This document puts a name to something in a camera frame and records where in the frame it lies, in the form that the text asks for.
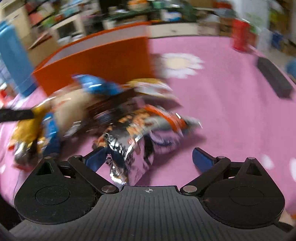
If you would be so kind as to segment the golden yellow snack packet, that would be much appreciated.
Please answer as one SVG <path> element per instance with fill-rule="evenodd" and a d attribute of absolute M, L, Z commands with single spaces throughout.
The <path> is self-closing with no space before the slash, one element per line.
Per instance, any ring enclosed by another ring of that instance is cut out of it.
<path fill-rule="evenodd" d="M 50 110 L 50 104 L 41 103 L 30 110 L 33 113 L 33 118 L 28 120 L 20 120 L 13 130 L 11 140 L 8 144 L 8 149 L 16 148 L 17 144 L 25 144 L 30 148 L 33 141 L 37 140 L 41 132 L 41 124 L 43 118 Z"/>

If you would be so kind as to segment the silver chip bag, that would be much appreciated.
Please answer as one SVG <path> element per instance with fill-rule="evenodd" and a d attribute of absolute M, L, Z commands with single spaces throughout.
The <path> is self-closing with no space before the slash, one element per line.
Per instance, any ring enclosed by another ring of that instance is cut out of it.
<path fill-rule="evenodd" d="M 106 151 L 116 185 L 135 185 L 151 168 L 156 154 L 175 150 L 188 133 L 201 126 L 196 118 L 147 104 L 109 125 L 93 146 Z"/>

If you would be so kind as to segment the blue snack packet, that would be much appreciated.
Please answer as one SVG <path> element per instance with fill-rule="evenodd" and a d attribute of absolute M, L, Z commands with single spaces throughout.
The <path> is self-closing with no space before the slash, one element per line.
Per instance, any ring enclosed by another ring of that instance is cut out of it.
<path fill-rule="evenodd" d="M 72 78 L 78 82 L 86 92 L 91 94 L 113 96 L 123 92 L 119 84 L 106 81 L 97 76 L 79 74 L 73 75 Z"/>

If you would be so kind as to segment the blue biscuit snack bag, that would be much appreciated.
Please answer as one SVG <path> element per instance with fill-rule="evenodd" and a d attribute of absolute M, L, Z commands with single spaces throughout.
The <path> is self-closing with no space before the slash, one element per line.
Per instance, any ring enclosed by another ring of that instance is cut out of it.
<path fill-rule="evenodd" d="M 45 115 L 42 125 L 44 128 L 45 143 L 42 148 L 43 156 L 57 156 L 60 153 L 61 141 L 59 128 L 56 124 L 54 114 L 49 112 Z"/>

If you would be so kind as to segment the pink floral tablecloth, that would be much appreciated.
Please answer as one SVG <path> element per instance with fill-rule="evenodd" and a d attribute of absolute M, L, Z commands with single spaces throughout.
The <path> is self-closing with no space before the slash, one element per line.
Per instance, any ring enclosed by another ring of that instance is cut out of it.
<path fill-rule="evenodd" d="M 184 36 L 149 39 L 150 53 L 189 64 L 167 81 L 178 99 L 174 111 L 201 121 L 170 154 L 155 158 L 139 186 L 182 187 L 198 174 L 192 151 L 234 162 L 255 157 L 295 214 L 295 94 L 279 98 L 257 68 L 260 53 L 241 53 L 227 37 Z"/>

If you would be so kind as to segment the dark brown snack packet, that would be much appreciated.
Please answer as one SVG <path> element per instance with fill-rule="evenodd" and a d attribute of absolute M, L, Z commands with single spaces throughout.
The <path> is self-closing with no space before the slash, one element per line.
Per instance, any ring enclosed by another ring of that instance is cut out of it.
<path fill-rule="evenodd" d="M 125 115 L 142 108 L 144 97 L 134 88 L 107 97 L 87 108 L 88 118 L 99 125 L 112 123 Z"/>

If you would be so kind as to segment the clear peanut snack bag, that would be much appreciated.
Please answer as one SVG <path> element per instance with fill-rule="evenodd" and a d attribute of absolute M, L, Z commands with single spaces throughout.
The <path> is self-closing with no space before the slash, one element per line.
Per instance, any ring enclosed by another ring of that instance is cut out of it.
<path fill-rule="evenodd" d="M 78 86 L 67 86 L 51 95 L 51 108 L 58 127 L 58 136 L 63 138 L 75 123 L 88 117 L 87 108 L 104 100 Z"/>

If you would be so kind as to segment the blue thermos jug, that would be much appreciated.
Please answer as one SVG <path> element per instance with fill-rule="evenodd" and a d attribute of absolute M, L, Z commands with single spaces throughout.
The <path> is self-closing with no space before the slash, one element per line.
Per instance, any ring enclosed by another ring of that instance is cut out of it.
<path fill-rule="evenodd" d="M 33 76 L 34 68 L 15 27 L 7 21 L 1 21 L 1 58 L 17 92 L 23 97 L 31 95 L 38 87 Z"/>

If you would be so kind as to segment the large yellow snack bag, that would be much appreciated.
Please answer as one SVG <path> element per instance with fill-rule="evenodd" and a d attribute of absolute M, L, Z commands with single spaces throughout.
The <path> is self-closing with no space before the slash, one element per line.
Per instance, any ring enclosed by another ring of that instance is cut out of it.
<path fill-rule="evenodd" d="M 156 78 L 134 79 L 122 85 L 123 88 L 133 88 L 135 92 L 166 99 L 176 99 L 173 90 L 162 80 Z"/>

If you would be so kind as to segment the black rectangular box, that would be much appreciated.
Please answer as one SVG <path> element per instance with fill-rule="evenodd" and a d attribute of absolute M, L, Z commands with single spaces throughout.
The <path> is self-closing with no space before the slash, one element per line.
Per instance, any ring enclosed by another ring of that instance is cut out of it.
<path fill-rule="evenodd" d="M 258 57 L 257 68 L 279 98 L 290 98 L 293 92 L 292 85 L 269 59 Z"/>

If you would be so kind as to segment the orange storage box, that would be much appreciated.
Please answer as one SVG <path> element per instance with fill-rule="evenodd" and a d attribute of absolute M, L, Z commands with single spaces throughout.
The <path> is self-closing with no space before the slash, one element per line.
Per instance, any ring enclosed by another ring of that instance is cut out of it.
<path fill-rule="evenodd" d="M 154 78 L 149 23 L 134 23 L 88 35 L 64 45 L 34 70 L 47 95 L 73 83 L 73 75 L 89 74 L 124 84 Z"/>

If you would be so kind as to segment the red soda can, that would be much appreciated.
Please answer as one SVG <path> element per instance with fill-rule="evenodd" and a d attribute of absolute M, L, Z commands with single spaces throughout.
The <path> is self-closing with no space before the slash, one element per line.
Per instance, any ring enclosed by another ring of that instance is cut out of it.
<path fill-rule="evenodd" d="M 232 47 L 239 52 L 249 52 L 250 22 L 235 18 L 232 25 Z"/>

